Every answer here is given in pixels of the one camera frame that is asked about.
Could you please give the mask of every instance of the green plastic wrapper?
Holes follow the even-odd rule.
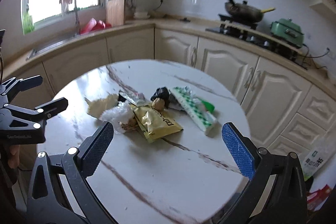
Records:
[[[151,106],[132,105],[131,108],[149,143],[183,129],[165,110],[157,111]]]

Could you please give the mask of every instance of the white marble tabletop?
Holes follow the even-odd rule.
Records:
[[[211,102],[218,125],[206,136],[183,111],[169,109],[184,128],[148,143],[142,132],[115,134],[88,183],[120,223],[202,223],[236,192],[243,176],[226,148],[221,128],[233,122],[249,137],[245,114],[233,95],[217,80],[194,68],[168,61],[134,60],[92,70],[69,83],[55,97],[68,109],[48,120],[46,142],[38,151],[65,153],[91,136],[101,121],[89,116],[84,97],[104,98],[129,89],[149,99],[157,88],[189,86]],[[61,178],[76,213],[80,209]]]

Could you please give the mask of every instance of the green cooker lid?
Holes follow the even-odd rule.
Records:
[[[286,27],[291,28],[292,30],[295,30],[301,33],[301,27],[293,23],[291,18],[289,19],[281,18],[278,20],[278,23],[285,25]]]

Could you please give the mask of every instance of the sink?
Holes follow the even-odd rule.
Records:
[[[60,36],[58,36],[55,39],[49,40],[46,43],[43,43],[37,47],[35,47],[34,49],[31,50],[31,52],[29,53],[28,57],[26,58],[26,60],[29,60],[41,53],[44,53],[46,51],[49,51],[55,47],[58,47],[66,42],[68,42],[70,39],[79,36],[79,34],[76,34],[74,32],[69,32],[69,33],[65,33],[62,34]]]

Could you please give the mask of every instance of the drawer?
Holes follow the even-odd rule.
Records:
[[[287,156],[290,152],[295,152],[299,156],[300,161],[309,153],[308,149],[283,136],[278,136],[267,149],[272,154],[282,156]]]
[[[313,85],[298,112],[328,130],[336,120],[336,102]]]
[[[313,144],[326,133],[317,124],[296,113],[281,135],[310,150]]]

